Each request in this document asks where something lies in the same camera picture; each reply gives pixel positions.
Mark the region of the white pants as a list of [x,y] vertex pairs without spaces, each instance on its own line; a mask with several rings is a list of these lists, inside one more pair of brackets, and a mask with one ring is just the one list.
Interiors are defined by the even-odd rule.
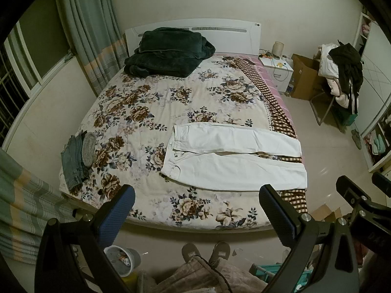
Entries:
[[195,122],[176,125],[168,141],[163,175],[214,191],[251,192],[307,188],[299,140],[271,130]]

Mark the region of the flat cardboard on floor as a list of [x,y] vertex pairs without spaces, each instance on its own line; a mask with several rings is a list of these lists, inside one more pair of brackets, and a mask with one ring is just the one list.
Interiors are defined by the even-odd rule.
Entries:
[[326,204],[321,205],[319,208],[311,212],[310,215],[316,221],[325,222],[334,222],[337,221],[339,218],[343,217],[340,208],[337,208],[337,210],[332,211]]

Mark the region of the small trash bin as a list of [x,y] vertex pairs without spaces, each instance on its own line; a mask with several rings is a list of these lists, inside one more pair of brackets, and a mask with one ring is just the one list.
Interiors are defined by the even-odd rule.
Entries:
[[131,248],[111,245],[103,252],[121,278],[129,276],[141,264],[141,256]]

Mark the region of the teal plastic stool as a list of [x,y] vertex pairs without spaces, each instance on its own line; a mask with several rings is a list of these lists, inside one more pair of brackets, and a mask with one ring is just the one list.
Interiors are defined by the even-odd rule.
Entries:
[[[257,278],[261,279],[261,281],[269,283],[272,280],[272,278],[278,273],[281,266],[282,266],[281,263],[277,263],[274,265],[252,264],[249,269],[249,272],[252,275],[256,276]],[[311,275],[312,275],[312,270],[304,270],[302,275],[300,276],[299,281],[296,283],[295,291],[298,291],[302,289],[304,286],[306,286]]]

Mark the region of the white wardrobe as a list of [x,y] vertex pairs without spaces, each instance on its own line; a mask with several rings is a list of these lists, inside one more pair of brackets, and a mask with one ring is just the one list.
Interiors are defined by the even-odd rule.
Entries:
[[361,13],[353,46],[361,56],[363,76],[353,128],[373,172],[390,159],[390,42],[379,24]]

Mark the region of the right grey slipper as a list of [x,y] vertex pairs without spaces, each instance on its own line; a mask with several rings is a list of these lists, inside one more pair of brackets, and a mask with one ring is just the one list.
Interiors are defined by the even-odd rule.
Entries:
[[225,241],[219,241],[215,244],[209,263],[216,262],[218,259],[228,260],[231,254],[230,245]]

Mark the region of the grey slipper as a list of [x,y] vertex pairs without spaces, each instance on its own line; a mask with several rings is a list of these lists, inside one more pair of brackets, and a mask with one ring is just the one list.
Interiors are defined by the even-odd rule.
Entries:
[[187,243],[182,247],[182,257],[185,263],[189,262],[194,257],[200,257],[201,254],[194,243]]
[[209,263],[216,262],[218,259],[228,260],[231,254],[230,245],[225,241],[219,241],[215,244]]

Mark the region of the folded grey-green clothes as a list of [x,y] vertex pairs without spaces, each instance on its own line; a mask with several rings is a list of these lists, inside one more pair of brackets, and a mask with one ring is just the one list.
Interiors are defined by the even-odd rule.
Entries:
[[71,136],[61,152],[64,179],[70,192],[81,187],[89,178],[96,158],[95,147],[95,134],[84,131]]

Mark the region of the left grey slipper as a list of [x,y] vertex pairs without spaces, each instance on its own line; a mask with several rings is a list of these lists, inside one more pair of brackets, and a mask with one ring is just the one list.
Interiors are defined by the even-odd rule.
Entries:
[[194,243],[187,243],[182,247],[182,257],[185,263],[189,262],[194,257],[200,257],[201,254]]

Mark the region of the green curtain lower left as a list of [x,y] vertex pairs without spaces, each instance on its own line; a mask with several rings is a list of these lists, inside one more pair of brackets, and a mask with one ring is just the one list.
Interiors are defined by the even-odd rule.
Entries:
[[51,218],[70,222],[71,204],[48,183],[40,180],[1,151],[0,167],[1,253],[34,265],[40,242]]

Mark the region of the brown checkered blanket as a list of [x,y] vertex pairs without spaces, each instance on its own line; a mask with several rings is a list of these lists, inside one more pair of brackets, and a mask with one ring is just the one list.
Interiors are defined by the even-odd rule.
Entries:
[[[257,72],[254,63],[252,61],[247,61],[246,59],[233,56],[223,56],[223,61],[234,68],[240,69],[266,99],[266,105],[268,106],[271,117],[272,131],[285,134],[293,139],[296,139],[297,135],[292,123],[270,90],[269,86],[266,84],[259,72]],[[279,192],[279,195],[283,200],[289,202],[299,213],[302,214],[308,213],[305,191],[306,189],[299,191],[296,188],[292,190],[283,190]]]

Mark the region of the floral bed blanket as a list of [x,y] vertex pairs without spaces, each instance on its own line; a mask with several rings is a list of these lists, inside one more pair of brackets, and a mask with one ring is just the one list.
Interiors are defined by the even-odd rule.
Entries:
[[82,186],[60,190],[99,208],[128,184],[136,202],[128,220],[177,230],[254,230],[268,226],[254,192],[221,192],[185,186],[162,175],[174,126],[192,122],[270,128],[268,108],[257,87],[272,93],[270,76],[253,56],[220,54],[186,78],[145,79],[119,72],[79,125],[96,136],[95,159]]

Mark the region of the cardboard box by cabinet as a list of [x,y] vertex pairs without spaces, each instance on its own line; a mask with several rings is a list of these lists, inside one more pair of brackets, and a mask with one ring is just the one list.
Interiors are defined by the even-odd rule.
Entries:
[[293,90],[291,97],[310,101],[320,94],[324,78],[318,75],[319,62],[298,54],[292,55]]

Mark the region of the chair with piled clothes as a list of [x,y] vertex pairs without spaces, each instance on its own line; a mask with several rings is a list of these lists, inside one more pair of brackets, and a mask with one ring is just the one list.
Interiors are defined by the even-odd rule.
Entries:
[[353,124],[358,116],[359,92],[363,84],[363,65],[359,52],[349,43],[322,44],[314,60],[318,76],[326,80],[323,91],[331,97],[332,110],[339,126]]

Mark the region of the white bedside cabinet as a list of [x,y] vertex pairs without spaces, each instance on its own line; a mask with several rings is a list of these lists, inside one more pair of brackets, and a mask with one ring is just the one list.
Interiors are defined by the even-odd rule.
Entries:
[[285,93],[292,79],[293,68],[287,61],[270,56],[259,56],[259,60],[268,72],[275,88],[280,93]]

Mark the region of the cream table lamp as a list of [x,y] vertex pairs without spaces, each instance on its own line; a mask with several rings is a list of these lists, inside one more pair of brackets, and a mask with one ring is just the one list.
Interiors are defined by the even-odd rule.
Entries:
[[272,54],[275,58],[280,58],[282,56],[284,49],[284,43],[275,41],[273,47],[272,47]]

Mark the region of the pink striped bed sheet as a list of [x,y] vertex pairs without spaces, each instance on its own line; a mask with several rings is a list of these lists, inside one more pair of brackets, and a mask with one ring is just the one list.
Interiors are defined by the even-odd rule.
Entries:
[[283,100],[283,95],[278,92],[274,84],[274,81],[271,78],[271,75],[267,72],[266,68],[262,65],[259,58],[257,56],[247,55],[247,54],[239,54],[239,57],[241,59],[246,60],[250,65],[254,67],[254,69],[257,71],[257,74],[261,76],[261,78],[264,80],[264,82],[267,84],[268,88],[270,89],[271,93],[274,95],[275,99],[278,101],[282,110],[285,112],[285,115],[289,119],[291,125],[294,126],[290,111],[288,110],[288,107],[286,106]]

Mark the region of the dark green folded blanket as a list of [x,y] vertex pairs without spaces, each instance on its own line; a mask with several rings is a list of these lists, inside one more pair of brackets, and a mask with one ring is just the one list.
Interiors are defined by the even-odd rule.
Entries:
[[200,63],[215,54],[215,46],[198,32],[171,27],[146,31],[124,72],[132,77],[151,75],[188,77]]

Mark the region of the white bed headboard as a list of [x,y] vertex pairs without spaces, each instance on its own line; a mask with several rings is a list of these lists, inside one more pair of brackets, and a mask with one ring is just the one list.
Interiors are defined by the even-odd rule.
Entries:
[[261,24],[234,19],[180,19],[156,22],[126,29],[128,53],[134,54],[143,34],[160,27],[171,27],[199,32],[215,46],[218,53],[257,56],[261,44]]

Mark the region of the green striped curtain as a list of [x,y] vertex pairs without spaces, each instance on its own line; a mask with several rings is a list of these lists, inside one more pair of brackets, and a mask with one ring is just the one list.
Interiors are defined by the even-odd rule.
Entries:
[[96,94],[124,66],[127,47],[112,0],[60,0],[70,36]]

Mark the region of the window frame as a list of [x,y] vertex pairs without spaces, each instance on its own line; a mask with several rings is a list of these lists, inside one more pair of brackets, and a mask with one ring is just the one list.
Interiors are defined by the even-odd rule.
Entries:
[[59,0],[35,0],[1,43],[1,144],[30,98],[74,57]]

